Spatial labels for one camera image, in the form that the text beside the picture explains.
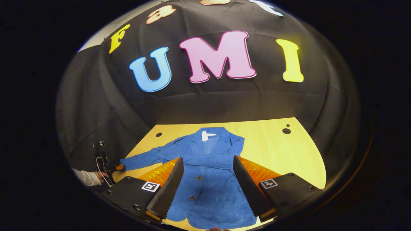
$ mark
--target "wooden table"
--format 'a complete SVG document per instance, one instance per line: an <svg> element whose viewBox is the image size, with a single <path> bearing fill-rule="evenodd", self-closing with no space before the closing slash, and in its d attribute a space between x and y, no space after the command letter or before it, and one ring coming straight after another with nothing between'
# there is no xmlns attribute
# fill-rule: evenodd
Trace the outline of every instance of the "wooden table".
<svg viewBox="0 0 411 231"><path fill-rule="evenodd" d="M202 127L225 127L230 133L245 138L241 157L282 175L294 172L319 189L325 187L326 169L323 159L313 140L296 118L211 124L156 125L127 157L164 146L178 137L193 134ZM291 133L284 133L284 128L290 129ZM156 134L160 132L162 135L156 137ZM125 176L137 178L160 165L161 163L126 172L115 172L113 177L116 182ZM180 222L167 219L163 222L189 231L201 230L192 227L187 218ZM253 226L232 229L232 231L245 231L261 224L257 219L257 223Z"/></svg>

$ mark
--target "white sleeve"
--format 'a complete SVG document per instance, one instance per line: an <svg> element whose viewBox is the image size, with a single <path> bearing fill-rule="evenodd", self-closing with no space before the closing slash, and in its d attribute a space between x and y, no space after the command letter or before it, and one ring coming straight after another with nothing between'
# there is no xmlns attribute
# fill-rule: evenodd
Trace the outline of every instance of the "white sleeve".
<svg viewBox="0 0 411 231"><path fill-rule="evenodd" d="M83 184L87 186L101 185L100 180L94 172L79 171L73 168L72 170Z"/></svg>

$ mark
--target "pink letter m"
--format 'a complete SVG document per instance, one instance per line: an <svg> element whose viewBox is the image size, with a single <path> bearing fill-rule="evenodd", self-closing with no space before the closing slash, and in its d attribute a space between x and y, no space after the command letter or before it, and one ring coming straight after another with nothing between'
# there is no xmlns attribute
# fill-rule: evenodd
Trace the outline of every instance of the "pink letter m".
<svg viewBox="0 0 411 231"><path fill-rule="evenodd" d="M221 78L226 60L229 60L230 69L227 76L234 79L251 78L256 75L256 70L251 67L245 40L248 33L235 30L227 31L221 36L217 50L199 37L189 38L180 43L180 48L185 49L190 60L193 75L192 83L202 83L210 79L204 72L203 65L217 78Z"/></svg>

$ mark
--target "blue letter u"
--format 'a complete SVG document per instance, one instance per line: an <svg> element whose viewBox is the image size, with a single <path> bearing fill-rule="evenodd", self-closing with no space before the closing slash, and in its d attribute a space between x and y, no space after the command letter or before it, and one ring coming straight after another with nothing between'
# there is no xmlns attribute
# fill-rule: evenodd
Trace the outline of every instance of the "blue letter u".
<svg viewBox="0 0 411 231"><path fill-rule="evenodd" d="M144 66L145 57L138 58L130 63L129 68L133 71L134 77L141 90L146 92L158 91L166 87L170 82L171 70L166 56L168 50L169 48L164 46L150 53L150 57L156 60L158 70L160 71L160 77L157 80L153 81L148 78Z"/></svg>

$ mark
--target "blue jacket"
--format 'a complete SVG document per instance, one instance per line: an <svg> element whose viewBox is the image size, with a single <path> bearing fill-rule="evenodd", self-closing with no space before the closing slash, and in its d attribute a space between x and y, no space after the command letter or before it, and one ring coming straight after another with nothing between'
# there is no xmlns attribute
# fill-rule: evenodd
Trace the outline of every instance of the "blue jacket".
<svg viewBox="0 0 411 231"><path fill-rule="evenodd" d="M203 131L215 135L203 142ZM182 157L184 175L167 219L179 222L187 217L198 229L234 229L257 220L233 171L233 156L240 155L243 145L243 137L223 127L208 127L120 162L133 170Z"/></svg>

